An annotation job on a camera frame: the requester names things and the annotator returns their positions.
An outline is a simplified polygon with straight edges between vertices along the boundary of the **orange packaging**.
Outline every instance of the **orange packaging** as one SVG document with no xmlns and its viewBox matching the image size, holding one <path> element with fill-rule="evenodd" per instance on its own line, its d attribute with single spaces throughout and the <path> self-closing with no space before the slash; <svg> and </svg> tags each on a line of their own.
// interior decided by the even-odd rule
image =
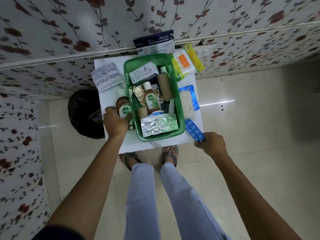
<svg viewBox="0 0 320 240">
<path fill-rule="evenodd" d="M 186 59 L 186 57 L 184 55 L 178 56 L 178 59 L 181 61 L 184 68 L 187 68 L 190 66 L 188 60 Z"/>
</svg>

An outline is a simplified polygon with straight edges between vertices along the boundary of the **hand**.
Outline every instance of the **hand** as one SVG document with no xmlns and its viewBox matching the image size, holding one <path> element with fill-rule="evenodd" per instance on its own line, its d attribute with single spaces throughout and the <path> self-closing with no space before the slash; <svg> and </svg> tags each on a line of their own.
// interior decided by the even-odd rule
<svg viewBox="0 0 320 240">
<path fill-rule="evenodd" d="M 203 134 L 205 139 L 201 142 L 195 141 L 195 147 L 203 149 L 213 160 L 228 156 L 223 136 L 216 132 L 205 132 Z"/>
<path fill-rule="evenodd" d="M 118 115 L 114 106 L 106 107 L 106 113 L 103 114 L 103 124 L 106 127 L 109 138 L 123 139 L 128 130 L 129 121 L 132 120 L 132 114 L 128 113 L 123 119 Z"/>
</svg>

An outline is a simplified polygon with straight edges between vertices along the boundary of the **foot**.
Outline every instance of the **foot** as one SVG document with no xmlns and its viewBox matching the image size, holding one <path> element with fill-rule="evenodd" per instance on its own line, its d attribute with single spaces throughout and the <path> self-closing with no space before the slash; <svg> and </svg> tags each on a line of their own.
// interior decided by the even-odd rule
<svg viewBox="0 0 320 240">
<path fill-rule="evenodd" d="M 126 165 L 126 163 L 125 163 L 125 158 L 126 158 L 125 154 L 119 154 L 119 157 L 120 157 L 121 162 L 124 165 Z M 128 156 L 128 167 L 129 167 L 130 171 L 132 170 L 133 165 L 135 165 L 137 163 L 139 163 L 137 159 L 135 159 L 134 157 Z"/>
<path fill-rule="evenodd" d="M 171 153 L 176 157 L 176 159 L 178 159 L 178 152 L 176 151 L 176 149 L 173 146 L 166 146 L 163 148 L 163 152 L 166 153 L 169 150 L 171 150 Z M 174 165 L 174 161 L 172 159 L 172 157 L 170 157 L 169 155 L 164 159 L 164 163 L 166 162 L 170 162 Z"/>
</svg>

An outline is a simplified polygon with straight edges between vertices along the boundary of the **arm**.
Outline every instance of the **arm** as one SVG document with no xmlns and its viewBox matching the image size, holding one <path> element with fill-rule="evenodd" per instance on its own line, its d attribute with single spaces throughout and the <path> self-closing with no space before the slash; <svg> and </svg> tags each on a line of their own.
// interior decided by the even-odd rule
<svg viewBox="0 0 320 240">
<path fill-rule="evenodd" d="M 103 117 L 109 136 L 106 144 L 46 224 L 71 228 L 87 240 L 94 239 L 119 149 L 128 130 L 128 122 L 120 119 L 114 107 L 107 107 Z"/>
<path fill-rule="evenodd" d="M 223 137 L 215 132 L 204 134 L 206 139 L 194 145 L 203 149 L 220 169 L 251 240 L 301 240 L 234 164 Z"/>
</svg>

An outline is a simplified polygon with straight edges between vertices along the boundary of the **white table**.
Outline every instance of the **white table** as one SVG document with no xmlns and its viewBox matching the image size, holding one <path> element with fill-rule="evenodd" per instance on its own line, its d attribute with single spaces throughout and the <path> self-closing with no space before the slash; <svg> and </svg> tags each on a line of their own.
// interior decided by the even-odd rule
<svg viewBox="0 0 320 240">
<path fill-rule="evenodd" d="M 106 63 L 113 62 L 120 74 L 122 75 L 122 78 L 124 79 L 124 71 L 123 71 L 123 64 L 126 62 L 126 60 L 132 59 L 138 57 L 138 55 L 130 55 L 130 56 L 119 56 L 119 57 L 110 57 L 110 58 L 103 58 L 103 59 L 97 59 L 94 60 L 94 67 L 99 68 L 105 65 Z M 190 74 L 186 76 L 185 79 L 178 82 L 178 87 L 185 87 L 188 85 L 194 86 L 195 95 L 198 98 L 198 91 L 197 91 L 197 85 L 196 85 L 196 77 L 194 74 Z M 99 93 L 100 98 L 100 106 L 102 114 L 105 113 L 105 108 L 108 106 L 115 106 L 116 101 L 118 99 L 118 89 L 119 88 L 126 88 L 125 82 L 118 84 L 112 88 L 109 88 L 105 90 L 104 92 Z M 196 110 L 194 112 L 195 118 L 192 119 L 192 121 L 197 125 L 197 127 L 203 131 L 203 125 L 202 125 L 202 118 L 201 118 L 201 112 L 200 109 Z M 104 130 L 104 133 L 106 135 L 106 139 L 108 138 L 108 134 L 106 132 L 106 129 Z M 152 142 L 142 142 L 137 137 L 136 130 L 129 130 L 124 138 L 123 144 L 120 148 L 119 153 L 125 153 L 125 152 L 133 152 L 133 151 L 141 151 L 146 149 L 152 149 L 152 148 L 158 148 L 158 147 L 166 147 L 170 145 L 178 145 L 188 142 L 194 142 L 193 138 L 188 134 L 188 132 L 184 132 L 181 135 L 171 137 L 168 139 L 158 140 L 158 141 L 152 141 Z"/>
</svg>

